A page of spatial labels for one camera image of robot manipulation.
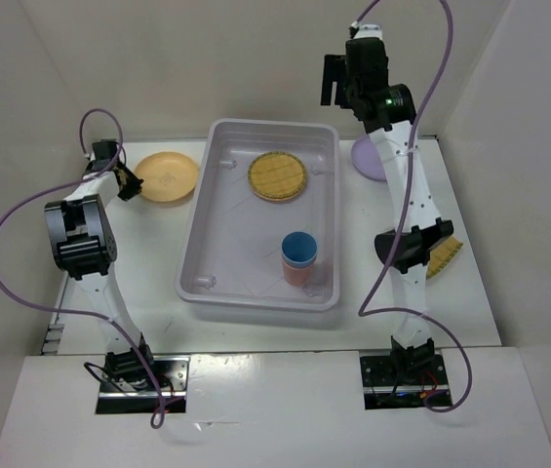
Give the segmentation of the purple plastic plate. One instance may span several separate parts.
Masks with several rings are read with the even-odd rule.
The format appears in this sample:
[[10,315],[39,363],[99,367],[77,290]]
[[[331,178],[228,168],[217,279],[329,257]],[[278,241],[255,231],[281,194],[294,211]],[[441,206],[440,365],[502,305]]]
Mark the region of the purple plastic plate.
[[364,177],[386,182],[386,174],[374,143],[368,136],[358,138],[350,150],[354,168]]

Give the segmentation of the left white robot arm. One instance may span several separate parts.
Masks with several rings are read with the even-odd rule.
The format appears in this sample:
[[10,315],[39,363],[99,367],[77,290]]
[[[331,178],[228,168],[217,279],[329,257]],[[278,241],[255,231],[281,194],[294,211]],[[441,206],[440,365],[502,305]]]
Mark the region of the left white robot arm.
[[114,199],[127,202],[136,197],[142,180],[122,161],[88,180],[122,151],[115,140],[95,142],[83,182],[62,200],[46,204],[44,215],[57,267],[104,317],[98,322],[105,344],[99,373],[119,391],[144,391],[154,388],[158,368],[120,292],[114,267],[118,247],[105,211]]

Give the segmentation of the grey plastic bin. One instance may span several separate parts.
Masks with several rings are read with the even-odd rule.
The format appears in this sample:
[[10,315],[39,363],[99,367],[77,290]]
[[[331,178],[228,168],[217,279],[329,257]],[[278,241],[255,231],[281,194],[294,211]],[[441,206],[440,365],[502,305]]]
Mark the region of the grey plastic bin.
[[[307,182],[283,203],[259,198],[250,164],[267,152],[300,160]],[[192,303],[322,312],[339,300],[339,135],[327,125],[221,119],[210,128],[175,277]],[[284,278],[281,245],[293,232],[318,243],[310,278]]]

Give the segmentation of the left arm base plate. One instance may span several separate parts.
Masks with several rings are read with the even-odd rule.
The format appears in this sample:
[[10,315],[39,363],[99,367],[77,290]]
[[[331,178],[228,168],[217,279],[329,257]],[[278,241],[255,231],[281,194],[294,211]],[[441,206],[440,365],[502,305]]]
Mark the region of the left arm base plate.
[[[185,413],[189,356],[160,357],[152,369],[165,399],[166,413]],[[157,392],[146,378],[135,384],[110,373],[108,365],[85,363],[87,372],[98,382],[96,414],[118,415],[152,413],[158,407]]]

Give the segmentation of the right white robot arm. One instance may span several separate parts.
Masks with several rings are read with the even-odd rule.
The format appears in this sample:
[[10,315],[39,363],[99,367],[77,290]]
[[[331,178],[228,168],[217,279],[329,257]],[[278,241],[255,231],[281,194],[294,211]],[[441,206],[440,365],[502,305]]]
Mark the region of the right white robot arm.
[[431,366],[435,344],[425,323],[426,274],[431,252],[453,234],[430,191],[418,147],[425,108],[410,89],[389,81],[382,30],[354,21],[342,55],[324,57],[320,103],[349,109],[360,121],[384,170],[395,226],[374,238],[391,281],[394,307],[404,317],[391,333],[390,370],[398,383],[414,382]]

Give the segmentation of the rectangular bamboo tray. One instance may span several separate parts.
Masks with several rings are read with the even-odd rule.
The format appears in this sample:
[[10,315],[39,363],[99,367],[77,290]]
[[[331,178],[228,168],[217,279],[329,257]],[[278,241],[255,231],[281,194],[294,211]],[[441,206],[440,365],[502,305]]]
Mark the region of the rectangular bamboo tray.
[[427,265],[426,279],[430,280],[441,273],[462,248],[463,243],[454,236],[434,248]]

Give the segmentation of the round bamboo tray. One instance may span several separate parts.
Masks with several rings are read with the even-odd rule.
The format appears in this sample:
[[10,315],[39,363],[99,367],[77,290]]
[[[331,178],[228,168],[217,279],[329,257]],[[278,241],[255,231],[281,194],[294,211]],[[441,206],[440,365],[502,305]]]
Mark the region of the round bamboo tray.
[[302,193],[307,170],[295,155],[272,151],[259,155],[249,165],[248,183],[255,195],[268,202],[288,202]]

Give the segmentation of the pink plastic cup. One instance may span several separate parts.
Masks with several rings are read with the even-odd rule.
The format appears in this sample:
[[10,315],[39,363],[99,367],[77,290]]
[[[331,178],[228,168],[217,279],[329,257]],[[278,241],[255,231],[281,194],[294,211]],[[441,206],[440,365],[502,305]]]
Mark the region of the pink plastic cup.
[[312,273],[315,261],[315,257],[305,261],[293,261],[283,255],[282,267],[285,281],[294,287],[303,286]]

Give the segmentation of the orange plastic plate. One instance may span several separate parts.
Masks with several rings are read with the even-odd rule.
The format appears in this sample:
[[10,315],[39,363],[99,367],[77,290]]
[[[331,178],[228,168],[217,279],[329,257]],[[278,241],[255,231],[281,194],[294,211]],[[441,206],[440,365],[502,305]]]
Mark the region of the orange plastic plate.
[[200,168],[190,157],[174,152],[154,153],[134,169],[142,180],[141,195],[148,201],[171,203],[190,195],[196,187]]

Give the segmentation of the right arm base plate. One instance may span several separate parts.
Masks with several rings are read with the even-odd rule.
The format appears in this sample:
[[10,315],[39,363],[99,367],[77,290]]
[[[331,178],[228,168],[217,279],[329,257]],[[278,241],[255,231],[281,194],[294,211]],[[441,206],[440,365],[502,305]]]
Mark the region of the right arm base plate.
[[433,408],[453,404],[444,359],[437,353],[431,364],[408,376],[397,376],[387,351],[361,353],[359,357],[366,410]]

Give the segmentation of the blue plastic cup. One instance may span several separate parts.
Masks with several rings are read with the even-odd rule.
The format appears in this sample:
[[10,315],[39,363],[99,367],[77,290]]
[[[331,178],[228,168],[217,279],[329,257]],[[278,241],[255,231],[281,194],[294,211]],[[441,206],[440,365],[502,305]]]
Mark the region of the blue plastic cup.
[[309,233],[296,231],[282,241],[281,252],[285,264],[302,269],[311,266],[318,255],[318,243]]

